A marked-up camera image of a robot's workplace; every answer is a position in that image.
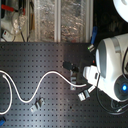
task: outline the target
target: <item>wire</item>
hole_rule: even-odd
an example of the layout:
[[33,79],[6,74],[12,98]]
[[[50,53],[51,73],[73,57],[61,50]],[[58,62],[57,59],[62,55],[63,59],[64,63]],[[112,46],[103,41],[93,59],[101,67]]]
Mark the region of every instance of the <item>wire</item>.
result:
[[97,86],[97,91],[96,91],[96,97],[97,97],[97,100],[98,100],[100,106],[101,106],[107,113],[109,113],[109,114],[111,114],[111,115],[121,115],[121,114],[125,113],[125,112],[128,110],[128,109],[126,109],[125,111],[119,112],[119,111],[121,111],[123,108],[127,107],[128,104],[126,104],[125,106],[122,106],[122,107],[120,107],[120,108],[114,109],[114,111],[108,110],[108,109],[107,109],[105,106],[103,106],[103,104],[101,103],[101,100],[100,100],[100,98],[99,98],[98,86]]
[[14,38],[13,38],[13,41],[12,41],[12,42],[14,42],[14,41],[15,41],[15,39],[16,39],[16,36],[14,36]]
[[45,73],[45,74],[42,76],[42,78],[40,79],[40,81],[39,81],[39,83],[38,83],[38,85],[37,85],[37,88],[36,88],[36,90],[35,90],[33,96],[32,96],[29,100],[26,101],[26,100],[23,100],[23,99],[21,98],[21,96],[20,96],[20,94],[19,94],[19,92],[18,92],[18,90],[17,90],[16,84],[15,84],[15,82],[13,81],[13,79],[11,78],[11,76],[10,76],[8,73],[6,73],[6,72],[4,72],[4,71],[2,71],[2,70],[0,70],[0,73],[3,73],[3,78],[7,81],[8,85],[9,85],[9,89],[10,89],[10,103],[9,103],[9,107],[8,107],[8,109],[7,109],[5,112],[0,112],[0,115],[6,114],[6,113],[10,110],[10,108],[11,108],[11,104],[12,104],[12,88],[11,88],[11,84],[10,84],[9,80],[12,82],[12,84],[13,84],[15,90],[16,90],[16,93],[17,93],[17,96],[18,96],[19,100],[20,100],[21,102],[23,102],[23,103],[29,103],[29,102],[31,102],[31,101],[33,100],[33,98],[35,97],[35,95],[36,95],[36,93],[37,93],[37,91],[38,91],[38,89],[39,89],[39,87],[40,87],[40,84],[41,84],[42,80],[43,80],[48,74],[57,74],[57,75],[59,75],[62,79],[64,79],[68,84],[70,84],[70,85],[72,85],[72,86],[74,86],[74,87],[79,87],[79,88],[80,88],[80,87],[86,86],[86,84],[83,84],[83,85],[75,85],[75,84],[71,83],[70,81],[68,81],[68,80],[67,80],[64,76],[62,76],[60,73],[58,73],[58,72],[56,72],[56,71],[49,71],[49,72]]
[[22,36],[22,39],[23,39],[23,42],[25,42],[25,39],[24,39],[24,36],[23,36],[23,33],[22,33],[22,31],[21,31],[21,36]]
[[1,37],[1,39],[3,39],[5,42],[7,42],[7,40],[6,40],[6,39],[4,39],[3,37]]
[[128,47],[127,47],[127,49],[126,49],[126,51],[125,51],[124,58],[123,58],[122,74],[123,74],[124,78],[128,80],[128,75],[126,75],[126,74],[124,73],[124,63],[125,63],[125,58],[126,58],[127,52],[128,52]]

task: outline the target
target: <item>black perforated table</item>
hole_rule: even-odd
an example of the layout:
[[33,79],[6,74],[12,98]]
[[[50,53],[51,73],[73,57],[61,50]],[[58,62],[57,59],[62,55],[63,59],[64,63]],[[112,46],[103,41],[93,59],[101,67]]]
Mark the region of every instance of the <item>black perforated table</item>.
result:
[[[50,70],[60,72],[70,79],[70,72],[62,67],[64,60],[79,66],[81,59],[90,59],[88,44],[55,43],[0,43],[0,69],[15,81],[23,99],[31,98],[40,78]],[[113,116],[105,112],[96,99],[96,91],[81,102],[78,93],[84,88],[70,90],[70,85],[59,76],[45,77],[36,97],[28,104],[22,103],[13,88],[13,103],[5,114],[6,123],[1,128],[127,128],[126,112]],[[9,104],[9,88],[0,74],[0,111]],[[31,113],[36,99],[43,97],[42,108]]]

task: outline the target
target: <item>metal post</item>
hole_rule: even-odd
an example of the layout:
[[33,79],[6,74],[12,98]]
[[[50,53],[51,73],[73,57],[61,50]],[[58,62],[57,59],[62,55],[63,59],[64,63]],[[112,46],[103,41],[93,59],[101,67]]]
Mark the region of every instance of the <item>metal post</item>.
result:
[[89,2],[90,0],[86,0],[86,21],[85,21],[85,23],[86,23],[86,25],[85,25],[85,42],[89,42],[90,41],[90,25],[89,25],[89,22],[90,22],[90,20],[89,20],[89,7],[90,7],[90,2]]
[[61,0],[58,0],[58,42],[61,42]]
[[58,42],[58,0],[55,0],[54,42]]
[[90,1],[90,39],[92,37],[92,30],[93,30],[93,0]]
[[1,36],[1,9],[0,9],[0,36]]

